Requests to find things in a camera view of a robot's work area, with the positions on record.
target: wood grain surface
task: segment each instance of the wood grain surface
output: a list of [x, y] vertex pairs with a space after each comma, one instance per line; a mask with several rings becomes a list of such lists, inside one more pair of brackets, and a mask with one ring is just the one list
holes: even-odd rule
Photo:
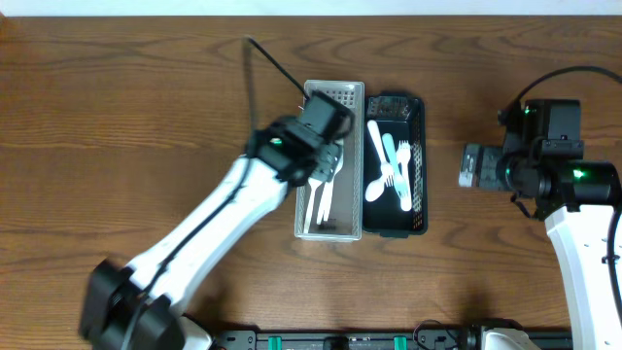
[[[7, 18], [0, 27], [0, 347], [85, 348], [86, 279], [174, 228], [247, 138], [252, 34], [299, 80], [406, 89], [427, 106], [430, 229], [352, 244], [294, 238], [294, 195], [206, 279], [209, 327], [412, 329], [504, 317], [570, 325], [544, 224], [508, 194], [457, 186], [466, 142], [499, 144], [497, 110], [574, 64], [622, 72], [619, 17]], [[299, 93], [256, 55], [261, 124]], [[578, 73], [531, 97], [580, 98], [586, 157], [622, 166], [622, 89]]]

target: green tape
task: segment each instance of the green tape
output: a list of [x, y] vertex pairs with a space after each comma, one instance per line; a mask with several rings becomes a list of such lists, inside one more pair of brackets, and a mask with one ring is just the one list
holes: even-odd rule
[[393, 338], [396, 350], [408, 350], [408, 339], [405, 336], [396, 336]]
[[268, 338], [268, 350], [281, 350], [280, 336], [270, 336]]

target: black basket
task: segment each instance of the black basket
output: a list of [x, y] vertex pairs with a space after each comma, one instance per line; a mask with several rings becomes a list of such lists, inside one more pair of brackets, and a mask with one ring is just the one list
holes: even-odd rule
[[366, 127], [369, 120], [376, 120], [380, 133], [390, 133], [396, 145], [399, 140], [408, 140], [411, 146], [408, 172], [413, 207], [409, 212], [402, 211], [393, 187], [386, 187], [378, 199], [372, 202], [363, 200], [363, 230], [396, 238], [424, 234], [428, 230], [424, 103], [406, 93], [384, 92], [366, 99], [363, 191], [381, 175], [380, 160]]

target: plastic tray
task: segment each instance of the plastic tray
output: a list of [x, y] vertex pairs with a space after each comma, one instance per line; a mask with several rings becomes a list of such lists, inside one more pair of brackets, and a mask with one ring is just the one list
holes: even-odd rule
[[396, 146], [400, 140], [408, 140], [411, 145], [408, 174], [413, 207], [411, 211], [402, 211], [396, 191], [393, 187], [386, 187], [375, 201], [363, 200], [363, 230], [397, 238], [424, 234], [428, 230], [424, 103], [420, 98], [404, 93], [385, 92], [367, 99], [363, 138], [363, 192], [371, 181], [381, 175], [380, 160], [366, 127], [368, 120], [376, 120], [380, 134], [390, 133]]
[[304, 232], [304, 220], [311, 187], [307, 184], [296, 191], [294, 234], [308, 240], [353, 241], [362, 235], [363, 204], [363, 112], [364, 84], [360, 82], [307, 81], [307, 92], [319, 89], [337, 102], [350, 108], [355, 114], [352, 132], [344, 139], [343, 167], [334, 177], [332, 201], [328, 220], [317, 224], [322, 192], [321, 184], [315, 192], [313, 215], [308, 232]]

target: wooden table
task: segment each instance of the wooden table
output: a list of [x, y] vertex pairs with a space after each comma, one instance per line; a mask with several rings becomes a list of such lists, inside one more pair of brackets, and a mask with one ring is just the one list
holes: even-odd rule
[[[217, 330], [400, 329], [434, 318], [570, 325], [542, 223], [507, 193], [457, 186], [466, 142], [556, 68], [622, 72], [617, 17], [9, 18], [0, 29], [0, 347], [83, 348], [86, 279], [149, 248], [216, 187], [247, 138], [252, 34], [299, 80], [407, 89], [427, 104], [430, 229], [352, 244], [294, 238], [294, 195], [219, 263], [190, 313]], [[261, 124], [299, 93], [256, 58]], [[622, 166], [622, 89], [578, 73], [530, 96], [580, 98], [586, 157]]]

